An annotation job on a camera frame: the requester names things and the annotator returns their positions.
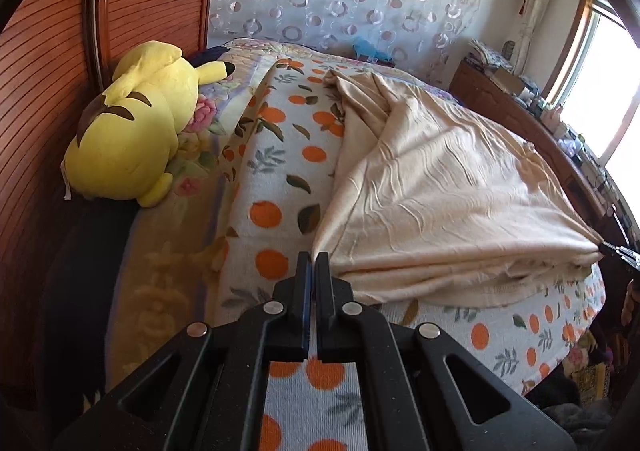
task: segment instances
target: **metal screw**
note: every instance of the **metal screw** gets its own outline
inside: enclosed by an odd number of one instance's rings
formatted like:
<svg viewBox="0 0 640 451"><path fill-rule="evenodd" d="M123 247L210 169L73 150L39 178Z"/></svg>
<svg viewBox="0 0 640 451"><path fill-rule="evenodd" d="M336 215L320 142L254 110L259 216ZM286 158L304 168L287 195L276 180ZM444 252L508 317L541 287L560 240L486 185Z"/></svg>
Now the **metal screw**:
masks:
<svg viewBox="0 0 640 451"><path fill-rule="evenodd" d="M434 323L423 323L418 328L418 332L425 339L435 339L440 335L440 327Z"/></svg>
<svg viewBox="0 0 640 451"><path fill-rule="evenodd" d="M350 301L342 305L342 311L349 316L357 316L362 313L362 305L355 303L355 301Z"/></svg>
<svg viewBox="0 0 640 451"><path fill-rule="evenodd" d="M191 337L202 337L207 333L207 326L204 323L191 323L187 326L187 333Z"/></svg>
<svg viewBox="0 0 640 451"><path fill-rule="evenodd" d="M269 303L265 303L262 309L267 314L276 315L284 310L284 306L280 301L270 301Z"/></svg>

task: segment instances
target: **yellow stuffed animal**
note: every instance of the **yellow stuffed animal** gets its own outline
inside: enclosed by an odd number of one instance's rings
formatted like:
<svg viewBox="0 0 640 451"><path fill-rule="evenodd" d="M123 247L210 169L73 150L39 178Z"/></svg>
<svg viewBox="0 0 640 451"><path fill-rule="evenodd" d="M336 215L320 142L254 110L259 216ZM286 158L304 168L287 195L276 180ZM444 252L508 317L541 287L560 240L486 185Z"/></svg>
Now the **yellow stuffed animal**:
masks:
<svg viewBox="0 0 640 451"><path fill-rule="evenodd" d="M193 115L198 85L233 70L225 61L194 68L178 47L159 41L134 47L82 113L62 163L68 184L87 198L158 204L171 189L174 177L164 169Z"/></svg>

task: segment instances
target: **plush toy foot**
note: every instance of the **plush toy foot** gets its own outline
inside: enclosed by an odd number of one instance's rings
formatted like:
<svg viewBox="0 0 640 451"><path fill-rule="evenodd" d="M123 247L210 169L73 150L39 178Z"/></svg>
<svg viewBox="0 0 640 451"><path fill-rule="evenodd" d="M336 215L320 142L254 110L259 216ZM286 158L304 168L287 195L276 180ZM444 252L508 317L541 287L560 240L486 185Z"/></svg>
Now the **plush toy foot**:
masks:
<svg viewBox="0 0 640 451"><path fill-rule="evenodd" d="M209 83L215 83L232 74L236 70L236 66L233 63L226 61L209 61L197 67L198 72L198 84L207 85Z"/></svg>
<svg viewBox="0 0 640 451"><path fill-rule="evenodd" d="M153 187L142 196L138 197L138 203L142 207L153 207L158 204L171 189L174 176L171 173L162 173Z"/></svg>

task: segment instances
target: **orange print bed sheet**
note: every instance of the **orange print bed sheet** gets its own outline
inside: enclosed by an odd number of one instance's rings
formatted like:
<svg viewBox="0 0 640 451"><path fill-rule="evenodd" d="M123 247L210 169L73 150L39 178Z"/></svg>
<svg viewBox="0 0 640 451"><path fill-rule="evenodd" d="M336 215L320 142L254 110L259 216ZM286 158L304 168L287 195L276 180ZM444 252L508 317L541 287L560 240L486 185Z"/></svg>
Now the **orange print bed sheet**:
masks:
<svg viewBox="0 0 640 451"><path fill-rule="evenodd" d="M263 42L243 40L248 46ZM267 300L276 281L293 275L309 251L332 196L343 113L327 70L373 66L288 46L249 103L238 136L225 146L222 169L234 189L220 286L207 318L236 320ZM375 67L419 84L406 73ZM539 383L565 357L604 302L597 265L582 283L559 282L536 296L491 309L384 304L392 322L433 321L518 392ZM364 450L366 436L353 365L272 363L262 423L262 451Z"/></svg>

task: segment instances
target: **wooden dresser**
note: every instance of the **wooden dresser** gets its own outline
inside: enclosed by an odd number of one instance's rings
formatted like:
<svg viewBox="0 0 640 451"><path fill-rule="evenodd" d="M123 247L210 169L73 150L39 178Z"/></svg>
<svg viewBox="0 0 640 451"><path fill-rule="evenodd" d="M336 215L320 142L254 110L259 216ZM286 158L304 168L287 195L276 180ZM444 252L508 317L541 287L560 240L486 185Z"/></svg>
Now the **wooden dresser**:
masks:
<svg viewBox="0 0 640 451"><path fill-rule="evenodd" d="M585 176L537 118L465 60L460 63L449 92L470 110L532 142L536 151L551 166L578 214L591 227L598 228L606 212L604 206Z"/></svg>

